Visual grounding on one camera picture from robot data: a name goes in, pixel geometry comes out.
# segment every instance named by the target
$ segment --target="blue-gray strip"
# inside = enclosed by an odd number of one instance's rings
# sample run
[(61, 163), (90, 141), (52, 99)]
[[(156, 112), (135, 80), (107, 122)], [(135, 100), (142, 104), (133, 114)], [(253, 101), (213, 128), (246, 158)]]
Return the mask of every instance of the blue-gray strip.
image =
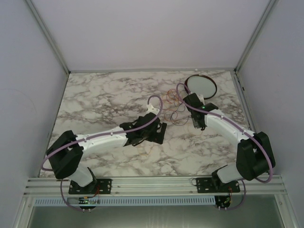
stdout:
[[(214, 196), (157, 196), (157, 197), (94, 197), (94, 206), (180, 206), (215, 205)], [(73, 206), (78, 206), (78, 198), (68, 198)], [(36, 207), (66, 206), (62, 198), (41, 197), (35, 200)]]

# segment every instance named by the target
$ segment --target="gray wall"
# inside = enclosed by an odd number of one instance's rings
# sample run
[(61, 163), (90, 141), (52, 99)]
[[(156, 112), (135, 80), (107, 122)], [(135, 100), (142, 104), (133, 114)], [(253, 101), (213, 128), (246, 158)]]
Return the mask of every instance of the gray wall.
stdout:
[(12, 227), (38, 174), (66, 76), (22, 0), (0, 3), (0, 221)]
[(304, 227), (303, 0), (279, 2), (240, 73), (255, 122), (270, 136), (276, 172)]
[(235, 67), (268, 0), (33, 0), (70, 70)]

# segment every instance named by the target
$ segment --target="black mounting plate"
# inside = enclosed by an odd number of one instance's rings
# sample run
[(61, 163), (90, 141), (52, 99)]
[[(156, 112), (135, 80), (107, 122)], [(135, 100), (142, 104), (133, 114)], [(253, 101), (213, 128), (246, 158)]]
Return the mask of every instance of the black mounting plate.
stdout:
[(76, 182), (71, 181), (68, 193), (70, 195), (94, 195), (96, 194), (97, 187), (99, 188), (99, 195), (111, 194), (112, 179), (97, 179), (96, 188), (91, 192), (87, 192), (86, 189), (81, 188)]
[(231, 181), (227, 184), (219, 186), (218, 189), (212, 184), (211, 177), (196, 178), (196, 187), (198, 193), (228, 193), (230, 189), (232, 192), (240, 192), (239, 184), (237, 180)]

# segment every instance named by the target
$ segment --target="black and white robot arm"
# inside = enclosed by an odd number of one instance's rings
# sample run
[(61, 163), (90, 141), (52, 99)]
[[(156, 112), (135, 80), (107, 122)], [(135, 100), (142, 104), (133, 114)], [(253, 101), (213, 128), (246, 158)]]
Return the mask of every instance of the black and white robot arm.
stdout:
[[(159, 118), (140, 130), (129, 132), (129, 130), (143, 126), (156, 117), (159, 109), (154, 108), (150, 104), (147, 107), (148, 111), (145, 116), (139, 116), (133, 122), (122, 123), (108, 131), (85, 135), (75, 135), (72, 131), (64, 132), (50, 146), (47, 155), (70, 142), (79, 140), (81, 142), (67, 147), (49, 158), (55, 177), (57, 179), (69, 178), (77, 184), (77, 188), (81, 189), (82, 192), (90, 193), (96, 188), (97, 181), (93, 172), (88, 167), (80, 164), (83, 153), (90, 154), (128, 145), (136, 146), (145, 140), (162, 144), (167, 124), (161, 123)], [(95, 135), (112, 132), (122, 133), (94, 137)]]
[[(191, 112), (194, 127), (201, 128), (202, 130), (204, 130), (205, 127), (211, 127), (237, 148), (236, 163), (226, 165), (212, 173), (215, 187), (240, 179), (250, 181), (269, 171), (269, 166), (264, 154), (244, 132), (252, 136), (262, 145), (271, 161), (272, 167), (276, 165), (269, 138), (264, 132), (255, 133), (251, 130), (246, 130), (236, 122), (230, 120), (214, 104), (203, 104), (196, 94), (186, 96), (184, 102), (191, 107), (217, 114), (216, 116), (204, 114), (187, 107), (188, 111)], [(224, 120), (223, 117), (229, 119), (234, 124)], [(236, 126), (243, 129), (244, 132), (240, 132)]]

